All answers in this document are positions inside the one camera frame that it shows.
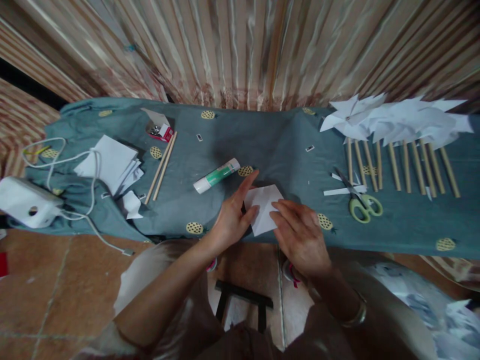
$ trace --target yellow dotted pattern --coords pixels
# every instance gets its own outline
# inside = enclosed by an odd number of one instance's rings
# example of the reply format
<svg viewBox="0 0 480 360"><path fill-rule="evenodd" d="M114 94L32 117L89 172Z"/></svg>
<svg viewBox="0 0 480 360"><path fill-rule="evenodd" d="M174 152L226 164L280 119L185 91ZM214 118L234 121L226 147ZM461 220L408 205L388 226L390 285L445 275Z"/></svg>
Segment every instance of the yellow dotted pattern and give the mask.
<svg viewBox="0 0 480 360"><path fill-rule="evenodd" d="M365 175L370 175L370 168L369 168L367 165L365 165L365 166L363 167L363 173L364 173ZM374 175L378 175L378 174L379 174L379 171L377 170L377 168L376 168L375 166L373 167L373 174L374 174Z"/></svg>
<svg viewBox="0 0 480 360"><path fill-rule="evenodd" d="M243 166L239 168L237 172L241 177L246 177L254 172L254 168L251 166Z"/></svg>
<svg viewBox="0 0 480 360"><path fill-rule="evenodd" d="M315 115L316 114L315 111L309 109L308 107L303 107L302 110L307 115Z"/></svg>
<svg viewBox="0 0 480 360"><path fill-rule="evenodd" d="M204 227L198 222L189 222L186 225L186 231L190 234L200 235L204 232Z"/></svg>
<svg viewBox="0 0 480 360"><path fill-rule="evenodd" d="M334 224L330 221L328 217L323 215L322 213L317 214L318 216L318 223L320 227L325 230L331 230L334 227Z"/></svg>
<svg viewBox="0 0 480 360"><path fill-rule="evenodd" d="M45 150L41 153L42 158L53 159L55 158L59 152L57 150L53 150L52 148Z"/></svg>
<svg viewBox="0 0 480 360"><path fill-rule="evenodd" d="M108 116L108 115L110 115L111 113L113 113L112 110L102 110L102 111L100 111L100 112L98 113L98 116L103 118L104 116Z"/></svg>
<svg viewBox="0 0 480 360"><path fill-rule="evenodd" d="M154 159L160 159L162 157L162 151L158 147L152 146L150 148L150 155Z"/></svg>
<svg viewBox="0 0 480 360"><path fill-rule="evenodd" d="M450 251L455 249L455 246L455 241L448 237L438 239L436 242L436 249L438 251Z"/></svg>
<svg viewBox="0 0 480 360"><path fill-rule="evenodd" d="M212 120L214 117L215 117L215 113L213 111L210 111L210 110L205 110L205 111L202 111L202 113L201 113L201 118L202 119Z"/></svg>

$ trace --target hand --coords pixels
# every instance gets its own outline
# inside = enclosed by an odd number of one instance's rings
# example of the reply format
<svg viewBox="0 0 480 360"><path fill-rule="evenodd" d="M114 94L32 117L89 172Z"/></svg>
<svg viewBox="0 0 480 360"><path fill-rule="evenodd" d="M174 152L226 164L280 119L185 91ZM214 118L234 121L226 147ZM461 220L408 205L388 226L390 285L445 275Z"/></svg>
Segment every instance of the hand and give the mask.
<svg viewBox="0 0 480 360"><path fill-rule="evenodd" d="M293 266L307 278L328 276L332 262L317 213L289 200L281 199L272 205L279 211L270 212L277 226L273 233Z"/></svg>
<svg viewBox="0 0 480 360"><path fill-rule="evenodd" d="M259 206L252 206L244 215L242 205L258 175L258 170L252 172L243 180L238 190L222 203L215 225L204 238L213 246L216 255L239 241L257 216Z"/></svg>

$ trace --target white power adapter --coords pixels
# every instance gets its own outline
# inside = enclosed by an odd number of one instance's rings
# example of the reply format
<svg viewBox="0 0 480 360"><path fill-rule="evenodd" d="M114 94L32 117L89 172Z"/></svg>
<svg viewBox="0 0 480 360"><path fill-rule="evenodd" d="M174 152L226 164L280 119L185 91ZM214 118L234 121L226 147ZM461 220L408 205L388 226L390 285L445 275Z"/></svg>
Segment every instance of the white power adapter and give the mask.
<svg viewBox="0 0 480 360"><path fill-rule="evenodd" d="M0 210L32 229L46 228L64 201L31 182L8 176L0 181Z"/></svg>

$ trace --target wooden stick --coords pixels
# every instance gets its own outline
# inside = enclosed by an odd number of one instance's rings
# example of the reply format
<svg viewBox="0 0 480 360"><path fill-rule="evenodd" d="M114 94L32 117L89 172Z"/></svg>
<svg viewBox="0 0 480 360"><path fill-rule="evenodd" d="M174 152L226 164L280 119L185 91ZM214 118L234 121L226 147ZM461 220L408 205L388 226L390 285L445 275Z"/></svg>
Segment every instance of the wooden stick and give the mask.
<svg viewBox="0 0 480 360"><path fill-rule="evenodd" d="M428 153L430 155L431 164L433 165L433 173L435 174L436 183L438 184L438 190L440 191L440 194L445 194L445 186L444 181L442 180L442 175L440 174L439 162L431 143L428 144Z"/></svg>
<svg viewBox="0 0 480 360"><path fill-rule="evenodd" d="M409 148L405 140L403 140L403 167L405 168L406 192L410 194L412 192L412 183L410 182Z"/></svg>
<svg viewBox="0 0 480 360"><path fill-rule="evenodd" d="M352 139L346 138L347 154L348 154L348 181L350 184L354 182L354 169L352 165Z"/></svg>
<svg viewBox="0 0 480 360"><path fill-rule="evenodd" d="M358 140L355 140L355 152L356 152L356 162L358 163L358 167L360 169L361 183L367 186L367 179L365 178L365 174L364 174L364 163L362 162L362 155L360 154L360 147L359 147Z"/></svg>
<svg viewBox="0 0 480 360"><path fill-rule="evenodd" d="M170 154L172 153L172 150L174 149L175 140L177 139L177 134L178 134L178 132L175 131L175 134L173 135L173 139L171 140L171 146L170 146L170 149L168 149L168 154L166 155L165 166L163 167L163 170L161 171L160 180L158 180L158 185L156 186L156 189L155 189L155 195L153 195L153 201L156 201L157 196L159 195L160 185L162 185L162 181L163 181L164 175L165 175L165 170L167 169L167 166L169 165Z"/></svg>
<svg viewBox="0 0 480 360"><path fill-rule="evenodd" d="M432 176L432 170L430 169L430 161L429 161L429 156L427 154L427 147L425 146L425 142L423 139L420 139L420 147L421 147L421 153L423 155L423 161L424 161L424 166L425 166L425 171L426 171L426 178L428 180L428 186L430 186L430 194L432 198L437 197L437 189L435 187L434 183L434 177Z"/></svg>
<svg viewBox="0 0 480 360"><path fill-rule="evenodd" d="M395 158L394 146L392 143L388 144L388 151L390 152L391 168L393 170L393 179L395 180L395 188L397 191L402 191L400 185L399 169L397 167L397 159Z"/></svg>
<svg viewBox="0 0 480 360"><path fill-rule="evenodd" d="M415 159L416 178L418 179L418 185L420 186L420 193L425 195L427 194L427 190L425 189L424 174L422 172L419 151L417 150L417 143L415 141L411 142L411 150L413 152L413 158Z"/></svg>
<svg viewBox="0 0 480 360"><path fill-rule="evenodd" d="M166 155L169 152L170 144L171 144L171 142L169 142L168 145L166 146L164 155ZM146 200L145 200L145 205L147 205L150 201L150 196L152 196L152 192L154 191L154 187L155 187L155 184L157 183L157 178L159 177L160 170L162 169L162 165L164 164L164 161L165 161L165 156L162 156L160 164L158 165L158 169L156 170L155 176L153 177L153 180L151 182L150 190L148 190L148 194L147 194Z"/></svg>
<svg viewBox="0 0 480 360"><path fill-rule="evenodd" d="M460 197L459 187L457 186L457 180L455 180L454 171L452 169L452 165L450 165L449 156L447 155L447 151L441 147L440 148L441 158L443 159L443 163L445 164L446 173L448 174L448 179L450 180L450 186L453 190L453 194L456 198Z"/></svg>
<svg viewBox="0 0 480 360"><path fill-rule="evenodd" d="M378 188L384 188L384 178L382 176L382 151L380 141L376 142L376 170L378 172Z"/></svg>
<svg viewBox="0 0 480 360"><path fill-rule="evenodd" d="M379 188L377 186L377 179L375 178L374 166L373 166L373 163L372 163L372 158L370 157L369 143L367 141L363 142L363 148L365 150L365 156L366 156L366 162L368 163L368 169L370 170L371 183L373 184L373 191L378 193Z"/></svg>

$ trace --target sneaker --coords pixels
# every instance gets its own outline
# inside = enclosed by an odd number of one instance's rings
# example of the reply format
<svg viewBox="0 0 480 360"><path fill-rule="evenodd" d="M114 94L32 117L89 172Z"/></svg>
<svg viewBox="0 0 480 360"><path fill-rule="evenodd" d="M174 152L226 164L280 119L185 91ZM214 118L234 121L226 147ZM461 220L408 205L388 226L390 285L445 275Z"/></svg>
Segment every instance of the sneaker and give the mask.
<svg viewBox="0 0 480 360"><path fill-rule="evenodd" d="M281 267L281 272L283 273L283 276L285 279L287 279L290 282L293 282L293 286L295 289L298 289L298 283L301 283L299 279L297 279L294 275L294 265L290 262L290 260L285 260Z"/></svg>
<svg viewBox="0 0 480 360"><path fill-rule="evenodd" d="M213 270L215 270L215 268L217 267L219 261L217 258L213 259L213 261L210 263L210 265L206 268L206 272L207 273L210 273L212 272Z"/></svg>

